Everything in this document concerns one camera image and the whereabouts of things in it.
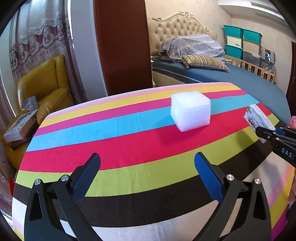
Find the bed frame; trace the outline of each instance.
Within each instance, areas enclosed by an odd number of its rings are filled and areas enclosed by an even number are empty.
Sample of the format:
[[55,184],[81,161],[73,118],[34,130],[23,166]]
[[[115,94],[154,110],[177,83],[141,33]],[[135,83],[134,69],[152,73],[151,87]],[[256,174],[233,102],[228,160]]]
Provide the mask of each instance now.
[[[171,37],[190,34],[208,34],[214,40],[218,37],[216,32],[204,28],[200,22],[188,12],[176,12],[165,18],[148,19],[148,34],[151,59],[160,57],[158,53],[162,41]],[[227,56],[227,59],[229,63],[257,74],[275,84],[275,72],[270,73],[263,68],[231,56]],[[181,81],[171,77],[165,77],[164,74],[157,73],[156,71],[152,71],[152,76],[156,86],[183,84]]]
[[238,58],[235,58],[235,57],[232,57],[229,55],[226,55],[225,62],[228,62],[232,65],[235,65],[235,66],[245,69],[249,72],[252,72],[256,75],[259,75],[260,77],[268,80],[269,82],[276,84],[275,83],[276,71],[274,71],[274,73],[271,73],[271,72],[267,71],[266,69],[260,68],[254,64],[248,63],[242,59],[238,59]]

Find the lace curtain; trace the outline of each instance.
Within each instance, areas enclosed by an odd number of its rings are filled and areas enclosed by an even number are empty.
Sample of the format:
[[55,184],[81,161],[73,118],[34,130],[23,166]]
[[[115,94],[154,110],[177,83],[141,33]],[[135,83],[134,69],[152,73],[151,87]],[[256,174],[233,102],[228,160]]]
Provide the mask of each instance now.
[[10,63],[15,84],[49,58],[62,54],[76,104],[87,101],[74,53],[67,0],[31,0],[13,16]]

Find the door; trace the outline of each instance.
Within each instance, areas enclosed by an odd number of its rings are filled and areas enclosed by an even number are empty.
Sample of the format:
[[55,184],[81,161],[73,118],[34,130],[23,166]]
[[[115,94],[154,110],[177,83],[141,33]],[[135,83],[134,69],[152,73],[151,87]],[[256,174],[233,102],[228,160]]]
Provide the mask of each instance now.
[[108,95],[152,88],[144,0],[94,0],[94,21]]
[[296,43],[292,42],[292,69],[286,94],[291,115],[296,115]]

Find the curtain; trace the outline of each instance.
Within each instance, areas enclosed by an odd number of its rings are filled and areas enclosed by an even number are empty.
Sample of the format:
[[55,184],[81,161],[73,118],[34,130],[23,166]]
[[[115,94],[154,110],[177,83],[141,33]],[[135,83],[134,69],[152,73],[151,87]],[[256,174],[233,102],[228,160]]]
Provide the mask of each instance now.
[[15,84],[49,58],[62,54],[76,104],[87,101],[77,67],[68,19],[68,0],[31,0],[13,16],[10,63]]
[[[9,106],[0,75],[0,136],[13,118],[14,114]],[[5,146],[0,142],[0,211],[9,218],[7,221],[12,220],[12,196],[9,189],[9,178],[13,181],[15,172],[15,168],[6,156]]]

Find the blue bed sheet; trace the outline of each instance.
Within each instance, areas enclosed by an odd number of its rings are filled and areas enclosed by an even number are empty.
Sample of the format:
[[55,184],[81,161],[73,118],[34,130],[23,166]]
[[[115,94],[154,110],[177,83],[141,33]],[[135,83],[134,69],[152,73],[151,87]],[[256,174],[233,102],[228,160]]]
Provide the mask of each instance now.
[[226,64],[230,72],[211,69],[186,68],[182,63],[156,60],[153,70],[183,83],[230,82],[265,105],[280,121],[288,125],[291,114],[284,92],[276,85],[247,70]]

